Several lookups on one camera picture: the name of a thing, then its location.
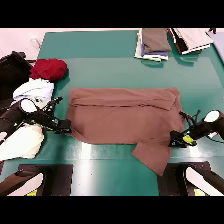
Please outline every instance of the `black wire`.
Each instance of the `black wire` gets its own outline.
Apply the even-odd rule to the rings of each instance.
[[[222,144],[224,144],[224,142],[220,142],[220,141],[218,141],[218,140],[214,140],[214,139],[210,138],[209,136],[206,136],[206,138],[208,138],[209,140],[211,140],[211,141],[213,141],[213,142],[218,142],[218,143],[222,143]]]

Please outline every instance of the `brown cloth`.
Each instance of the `brown cloth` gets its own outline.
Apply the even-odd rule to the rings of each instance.
[[[162,176],[170,132],[184,128],[181,110],[176,88],[71,89],[68,135],[90,144],[137,144],[132,154]]]
[[[167,28],[142,28],[144,52],[171,51],[167,40]]]

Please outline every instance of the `table surface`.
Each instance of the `table surface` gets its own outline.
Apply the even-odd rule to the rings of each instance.
[[[55,84],[54,97],[64,99],[55,115],[64,119],[71,88],[177,87],[185,112],[202,118],[224,111],[224,66],[214,46],[200,55],[180,55],[170,36],[169,60],[134,58],[137,31],[47,33],[38,58],[60,58],[69,71]],[[45,133],[35,159],[6,161],[0,181],[19,164],[74,164],[71,195],[158,195],[157,176],[131,155],[135,145],[91,145],[73,137]],[[224,178],[224,145],[206,138],[198,146],[173,149],[170,162],[209,161]]]

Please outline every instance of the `white wall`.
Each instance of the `white wall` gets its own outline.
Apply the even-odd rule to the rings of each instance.
[[[39,49],[32,46],[30,40],[37,38],[42,42],[46,32],[63,31],[101,31],[101,30],[138,30],[139,28],[0,28],[0,58],[12,51],[23,51],[27,59],[36,59]]]

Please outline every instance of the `white cloth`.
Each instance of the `white cloth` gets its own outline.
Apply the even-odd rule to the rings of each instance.
[[[43,140],[41,126],[25,124],[0,145],[0,161],[19,157],[32,159],[38,153]]]
[[[161,55],[144,55],[142,57],[142,29],[139,30],[137,33],[138,41],[136,45],[136,50],[135,50],[135,58],[141,58],[141,59],[147,59],[151,61],[161,61],[161,59],[168,60],[168,57],[161,56]]]
[[[213,43],[213,40],[201,28],[174,28],[182,37],[189,50]]]
[[[50,101],[54,90],[54,83],[44,79],[29,79],[13,93],[13,99],[19,101],[24,98]]]

